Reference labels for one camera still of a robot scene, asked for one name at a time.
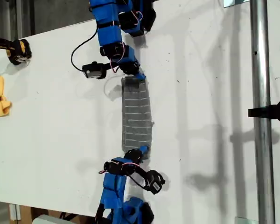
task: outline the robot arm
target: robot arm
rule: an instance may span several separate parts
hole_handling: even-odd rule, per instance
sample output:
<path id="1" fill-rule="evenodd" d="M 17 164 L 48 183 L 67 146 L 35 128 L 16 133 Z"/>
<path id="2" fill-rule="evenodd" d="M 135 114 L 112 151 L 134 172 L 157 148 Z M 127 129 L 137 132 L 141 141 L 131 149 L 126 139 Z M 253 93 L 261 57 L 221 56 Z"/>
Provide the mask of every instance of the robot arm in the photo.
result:
<path id="1" fill-rule="evenodd" d="M 142 146 L 140 149 L 128 151 L 123 158 L 117 157 L 104 164 L 104 170 L 107 172 L 104 177 L 104 189 L 101 196 L 100 204 L 95 217 L 95 223 L 112 223 L 112 224 L 150 224 L 154 215 L 149 205 L 141 199 L 132 197 L 129 201 L 124 202 L 124 191 L 126 177 L 133 173 L 138 173 L 145 180 L 145 186 L 142 187 L 153 194 L 157 194 L 165 184 L 163 177 L 155 170 L 148 172 L 140 167 L 143 154 L 147 153 L 148 147 Z M 111 213 L 103 218 L 105 209 L 111 209 Z M 142 212 L 145 213 L 146 222 L 142 222 Z"/>
<path id="2" fill-rule="evenodd" d="M 119 66 L 127 75 L 144 80 L 139 71 L 140 64 L 135 58 L 134 49 L 122 42 L 121 29 L 131 36 L 144 35 L 156 18 L 153 0 L 90 0 L 92 13 L 97 22 L 100 53 L 107 56 L 109 64 L 93 62 L 84 65 L 82 70 L 87 78 L 105 78 L 106 71 Z"/>

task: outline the silver metal pipe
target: silver metal pipe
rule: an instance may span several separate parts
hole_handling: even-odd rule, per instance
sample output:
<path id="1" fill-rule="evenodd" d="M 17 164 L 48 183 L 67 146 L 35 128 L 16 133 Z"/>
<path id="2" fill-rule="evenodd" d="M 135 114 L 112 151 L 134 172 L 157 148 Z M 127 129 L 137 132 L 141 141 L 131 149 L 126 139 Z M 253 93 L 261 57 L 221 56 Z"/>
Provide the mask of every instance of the silver metal pipe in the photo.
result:
<path id="1" fill-rule="evenodd" d="M 250 0 L 253 105 L 270 105 L 266 0 Z M 259 224 L 275 224 L 272 128 L 269 119 L 254 118 Z"/>

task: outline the white tabletop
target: white tabletop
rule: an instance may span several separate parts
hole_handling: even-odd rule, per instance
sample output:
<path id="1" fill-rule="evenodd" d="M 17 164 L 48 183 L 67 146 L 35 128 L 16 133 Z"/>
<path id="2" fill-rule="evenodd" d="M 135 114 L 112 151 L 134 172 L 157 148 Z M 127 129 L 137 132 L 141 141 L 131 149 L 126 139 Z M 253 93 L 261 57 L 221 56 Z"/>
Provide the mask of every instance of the white tabletop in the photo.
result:
<path id="1" fill-rule="evenodd" d="M 231 224 L 258 219 L 252 107 L 249 3 L 223 9 L 217 0 L 160 0 L 146 42 L 136 49 L 152 106 L 149 163 L 166 175 L 152 195 L 155 224 Z M 270 0 L 272 103 L 280 100 L 280 1 Z M 95 21 L 27 38 L 33 58 L 11 65 L 0 51 L 10 116 L 0 118 L 0 201 L 93 216 L 105 161 L 122 156 L 120 81 L 86 79 L 70 54 Z M 107 62 L 97 37 L 74 56 Z M 280 123 L 273 122 L 276 218 L 280 224 Z M 128 182 L 126 196 L 142 190 Z"/>

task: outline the gray mesh cloth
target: gray mesh cloth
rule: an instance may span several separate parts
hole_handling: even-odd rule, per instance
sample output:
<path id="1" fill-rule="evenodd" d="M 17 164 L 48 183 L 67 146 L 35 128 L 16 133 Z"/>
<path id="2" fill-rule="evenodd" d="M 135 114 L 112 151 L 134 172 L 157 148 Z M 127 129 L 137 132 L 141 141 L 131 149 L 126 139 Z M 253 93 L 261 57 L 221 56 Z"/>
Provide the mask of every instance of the gray mesh cloth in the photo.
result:
<path id="1" fill-rule="evenodd" d="M 125 77 L 122 83 L 122 150 L 151 146 L 152 118 L 146 82 Z"/>

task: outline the black and yellow object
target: black and yellow object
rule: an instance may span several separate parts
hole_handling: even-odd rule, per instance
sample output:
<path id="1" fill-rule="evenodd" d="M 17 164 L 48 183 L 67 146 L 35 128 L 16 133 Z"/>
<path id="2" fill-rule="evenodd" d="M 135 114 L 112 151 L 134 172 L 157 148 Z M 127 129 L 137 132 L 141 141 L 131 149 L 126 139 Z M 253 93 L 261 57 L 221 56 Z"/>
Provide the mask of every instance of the black and yellow object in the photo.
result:
<path id="1" fill-rule="evenodd" d="M 0 38 L 0 49 L 5 49 L 8 59 L 14 65 L 28 61 L 31 56 L 30 45 L 27 40 L 8 41 Z"/>

